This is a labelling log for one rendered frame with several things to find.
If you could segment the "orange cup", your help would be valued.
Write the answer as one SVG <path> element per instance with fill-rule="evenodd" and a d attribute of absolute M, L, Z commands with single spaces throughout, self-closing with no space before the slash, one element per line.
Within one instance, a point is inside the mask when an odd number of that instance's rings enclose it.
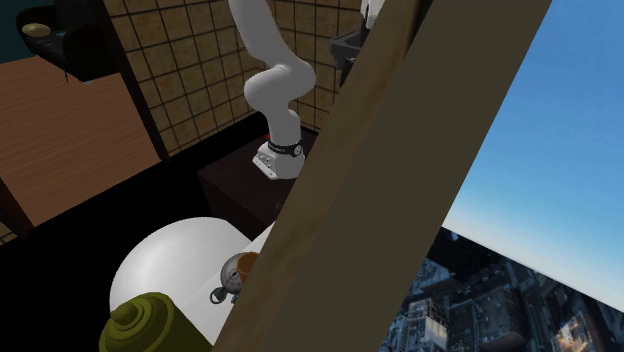
<path fill-rule="evenodd" d="M 252 268 L 259 257 L 258 252 L 249 251 L 242 253 L 236 262 L 236 270 L 240 277 L 241 284 L 244 285 L 247 281 Z"/>

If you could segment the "brown wooden table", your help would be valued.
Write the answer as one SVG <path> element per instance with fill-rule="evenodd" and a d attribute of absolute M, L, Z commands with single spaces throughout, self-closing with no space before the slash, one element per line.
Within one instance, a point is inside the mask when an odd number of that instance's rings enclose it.
<path fill-rule="evenodd" d="M 0 64 L 0 180 L 33 225 L 159 161 L 121 75 L 85 84 L 40 57 Z"/>

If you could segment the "white toilet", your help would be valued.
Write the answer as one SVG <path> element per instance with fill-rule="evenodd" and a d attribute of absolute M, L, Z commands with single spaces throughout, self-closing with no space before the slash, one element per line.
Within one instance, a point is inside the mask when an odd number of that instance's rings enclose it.
<path fill-rule="evenodd" d="M 220 271 L 232 256 L 259 252 L 272 227 L 253 240 L 228 221 L 194 217 L 164 226 L 139 242 L 120 264 L 111 285 L 109 307 L 147 292 L 169 296 L 210 342 L 215 343 L 233 304 L 210 302 L 221 286 Z"/>

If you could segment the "dark robot stand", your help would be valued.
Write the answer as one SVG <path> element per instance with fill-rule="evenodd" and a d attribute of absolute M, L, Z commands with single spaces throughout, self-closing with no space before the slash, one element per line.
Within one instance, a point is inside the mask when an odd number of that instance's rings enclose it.
<path fill-rule="evenodd" d="M 198 171 L 210 215 L 228 221 L 249 240 L 276 220 L 295 183 L 270 180 L 252 163 L 264 141 L 259 137 Z"/>

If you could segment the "silver stopwatch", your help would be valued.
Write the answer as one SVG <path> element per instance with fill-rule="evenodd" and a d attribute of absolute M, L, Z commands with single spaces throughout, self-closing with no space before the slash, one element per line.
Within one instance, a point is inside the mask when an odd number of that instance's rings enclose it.
<path fill-rule="evenodd" d="M 215 288 L 211 292 L 211 303 L 223 303 L 228 295 L 232 296 L 232 304 L 237 301 L 243 286 L 242 279 L 238 271 L 238 261 L 244 255 L 245 252 L 235 254 L 224 263 L 219 275 L 221 286 Z"/>

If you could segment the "olive green spray can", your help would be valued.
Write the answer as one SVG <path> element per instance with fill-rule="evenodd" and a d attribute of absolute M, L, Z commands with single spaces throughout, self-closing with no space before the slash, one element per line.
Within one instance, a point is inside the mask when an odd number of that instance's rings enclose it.
<path fill-rule="evenodd" d="M 99 352 L 212 352 L 213 345 L 169 296 L 148 292 L 110 313 L 98 348 Z"/>

